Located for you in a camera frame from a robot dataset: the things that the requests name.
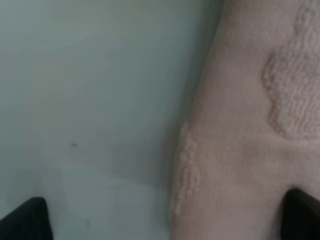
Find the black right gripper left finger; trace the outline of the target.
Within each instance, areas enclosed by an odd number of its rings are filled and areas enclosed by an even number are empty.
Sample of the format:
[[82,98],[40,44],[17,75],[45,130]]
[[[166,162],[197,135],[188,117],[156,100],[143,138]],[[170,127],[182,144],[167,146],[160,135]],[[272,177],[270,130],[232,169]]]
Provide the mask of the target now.
[[32,197],[0,220],[1,240],[53,240],[46,200]]

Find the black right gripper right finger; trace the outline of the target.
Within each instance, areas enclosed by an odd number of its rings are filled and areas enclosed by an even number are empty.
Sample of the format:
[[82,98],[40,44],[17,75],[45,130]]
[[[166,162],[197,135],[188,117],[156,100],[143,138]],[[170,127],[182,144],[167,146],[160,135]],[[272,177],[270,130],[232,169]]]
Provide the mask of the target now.
[[280,227],[282,240],[320,240],[320,201],[299,188],[283,200]]

